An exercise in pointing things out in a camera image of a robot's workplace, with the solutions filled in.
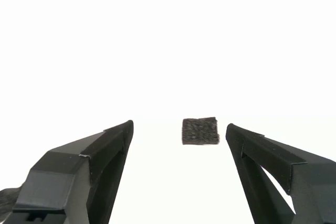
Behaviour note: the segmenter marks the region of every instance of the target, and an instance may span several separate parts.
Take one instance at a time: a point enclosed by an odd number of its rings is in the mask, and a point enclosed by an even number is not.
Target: small sponge
[[[183,144],[218,144],[216,118],[184,119],[182,126]]]

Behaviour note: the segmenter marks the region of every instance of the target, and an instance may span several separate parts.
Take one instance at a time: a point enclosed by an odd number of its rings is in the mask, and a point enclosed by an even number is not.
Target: black plastic part
[[[128,121],[47,152],[5,224],[108,224],[132,137]]]
[[[226,139],[255,224],[336,224],[336,163],[233,124]],[[292,197],[290,209],[262,167]]]

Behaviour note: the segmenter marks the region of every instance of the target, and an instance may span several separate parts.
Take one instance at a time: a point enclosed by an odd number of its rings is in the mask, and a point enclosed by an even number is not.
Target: white background
[[[111,223],[253,223],[226,125],[336,160],[335,39],[336,0],[0,0],[0,189],[133,119]]]

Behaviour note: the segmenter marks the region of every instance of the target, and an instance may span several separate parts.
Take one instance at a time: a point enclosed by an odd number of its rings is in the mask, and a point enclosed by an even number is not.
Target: white surface
[[[0,188],[133,119],[111,223],[252,223],[225,127],[336,160],[335,2],[0,0]],[[182,146],[205,116],[221,144]]]

